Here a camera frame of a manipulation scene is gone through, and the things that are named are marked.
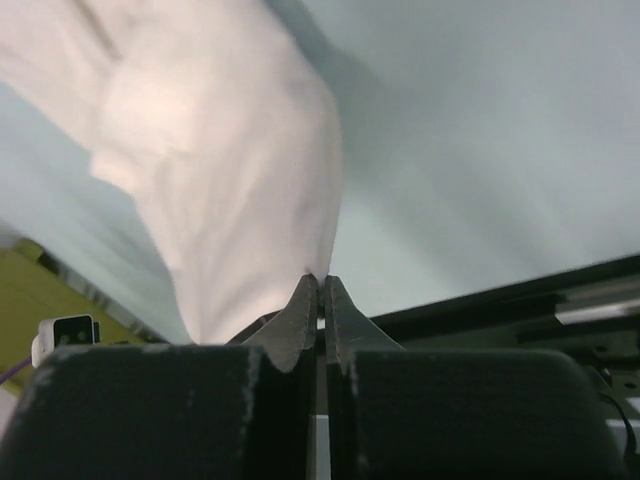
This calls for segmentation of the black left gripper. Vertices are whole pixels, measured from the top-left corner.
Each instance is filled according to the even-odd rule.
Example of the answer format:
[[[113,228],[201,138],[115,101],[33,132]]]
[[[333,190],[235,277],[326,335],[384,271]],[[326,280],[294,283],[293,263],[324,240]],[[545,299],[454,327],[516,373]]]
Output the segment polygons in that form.
[[[100,342],[100,323],[82,314],[44,320],[31,343],[31,364],[37,368],[56,348],[65,345],[94,345]]]

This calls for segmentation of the white t shirt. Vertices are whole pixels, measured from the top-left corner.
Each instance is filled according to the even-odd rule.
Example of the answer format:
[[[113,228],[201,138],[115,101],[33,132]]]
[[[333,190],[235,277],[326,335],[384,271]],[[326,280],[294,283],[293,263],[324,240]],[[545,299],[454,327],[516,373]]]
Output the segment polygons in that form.
[[[334,97],[297,1],[5,1],[1,79],[133,201],[193,342],[224,343],[328,274]]]

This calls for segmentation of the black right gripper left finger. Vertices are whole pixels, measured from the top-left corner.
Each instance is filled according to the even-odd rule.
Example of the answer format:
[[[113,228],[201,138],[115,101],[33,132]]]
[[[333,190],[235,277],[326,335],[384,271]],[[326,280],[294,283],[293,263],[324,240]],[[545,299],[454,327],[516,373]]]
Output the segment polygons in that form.
[[[250,338],[71,346],[35,371],[1,441],[5,479],[306,479],[318,284]]]

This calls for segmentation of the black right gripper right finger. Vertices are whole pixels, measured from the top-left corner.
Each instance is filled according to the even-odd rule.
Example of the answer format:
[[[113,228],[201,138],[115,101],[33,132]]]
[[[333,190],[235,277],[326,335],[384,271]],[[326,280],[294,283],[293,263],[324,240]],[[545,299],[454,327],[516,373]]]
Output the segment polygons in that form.
[[[626,479],[602,399],[549,350],[410,351],[324,284],[335,479]]]

